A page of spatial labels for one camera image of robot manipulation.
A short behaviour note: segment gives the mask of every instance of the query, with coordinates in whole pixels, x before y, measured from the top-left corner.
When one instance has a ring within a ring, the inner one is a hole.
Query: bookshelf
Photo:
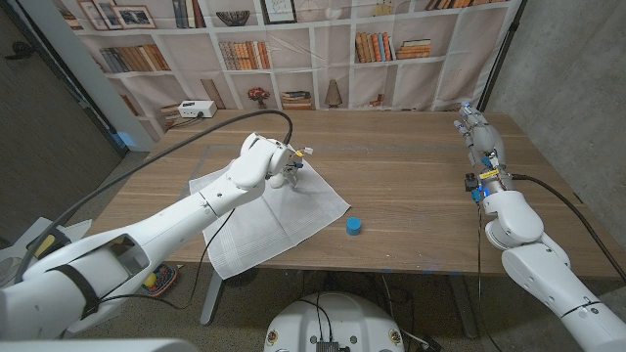
[[[171,71],[105,73],[120,94],[133,97],[142,112],[138,118],[150,122],[157,130],[151,135],[158,138],[164,126],[162,106],[208,99],[201,79],[214,81],[228,109],[256,109],[246,92],[261,86],[271,93],[266,101],[270,109],[282,108],[281,92],[305,90],[315,110],[326,110],[331,79],[343,99],[340,109],[446,110],[462,100],[476,102],[521,0],[433,11],[425,11],[428,0],[396,0],[395,15],[378,17],[372,16],[376,0],[334,0],[333,6],[343,7],[334,21],[324,16],[330,0],[316,0],[322,9],[317,21],[267,25],[259,0],[199,0],[205,28],[177,28],[171,0],[133,0],[149,8],[158,29],[103,31],[93,29],[74,0],[63,2],[84,28],[74,33],[103,67],[108,66],[100,48],[158,46]],[[302,0],[294,3],[297,11]],[[244,26],[226,26],[215,16],[239,10],[250,11]],[[388,32],[396,50],[404,40],[428,38],[432,51],[428,58],[360,64],[355,51],[358,32]],[[269,42],[274,49],[273,68],[227,69],[219,43],[254,40]],[[295,44],[296,50],[285,43]],[[379,93],[385,94],[383,104],[370,107]]]

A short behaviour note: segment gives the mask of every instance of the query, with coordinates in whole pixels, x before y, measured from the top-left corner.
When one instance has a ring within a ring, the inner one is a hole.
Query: wooden table
[[[151,155],[242,113],[220,110],[214,118],[170,130]],[[306,159],[352,207],[326,229],[260,266],[435,274],[477,272],[477,207],[464,188],[465,174],[473,170],[468,150],[453,126],[453,121],[459,119],[456,112],[297,110],[288,114],[294,125],[291,143],[315,150]],[[537,177],[563,193],[589,219],[617,261],[626,266],[623,249],[512,119],[499,113],[486,117],[502,134],[508,170]],[[287,124],[276,115],[253,117],[164,157],[128,180],[90,233],[137,222],[183,197],[190,179],[227,165],[239,155],[242,142],[253,131],[283,140]],[[564,204],[535,184],[517,181],[515,185],[543,219],[546,233],[567,251],[579,277],[617,278],[585,228]],[[345,222],[350,216],[363,222],[359,236],[345,233]],[[490,218],[483,216],[483,228]],[[203,247],[203,237],[198,235],[168,260],[197,262]],[[501,251],[485,237],[481,255],[483,273],[505,273]]]

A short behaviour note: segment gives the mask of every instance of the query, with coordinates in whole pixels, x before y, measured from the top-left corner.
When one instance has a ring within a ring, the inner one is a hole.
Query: white box
[[[197,117],[202,112],[202,117],[213,117],[217,106],[213,101],[184,101],[178,106],[178,111],[183,117]]]

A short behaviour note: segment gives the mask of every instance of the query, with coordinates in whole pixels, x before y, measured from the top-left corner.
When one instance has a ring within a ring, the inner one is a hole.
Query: white napkin
[[[208,257],[222,279],[228,279],[310,238],[341,217],[350,204],[303,161],[295,189],[266,185],[263,196],[237,208],[213,240]],[[193,194],[216,180],[230,167],[189,182]],[[226,215],[204,229],[207,242]]]

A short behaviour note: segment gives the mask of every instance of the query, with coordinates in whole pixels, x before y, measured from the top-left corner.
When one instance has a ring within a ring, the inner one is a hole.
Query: picture frame
[[[293,0],[260,0],[265,24],[296,23]]]
[[[102,18],[100,11],[94,3],[91,1],[78,1],[78,6],[80,10],[85,14],[85,18],[89,20],[91,25],[93,25],[96,30],[109,30],[107,24],[105,23],[105,19]]]
[[[156,29],[157,25],[145,5],[113,6],[117,21],[124,29]]]
[[[113,10],[113,6],[116,6],[113,0],[93,0],[93,3],[109,29],[123,29]]]

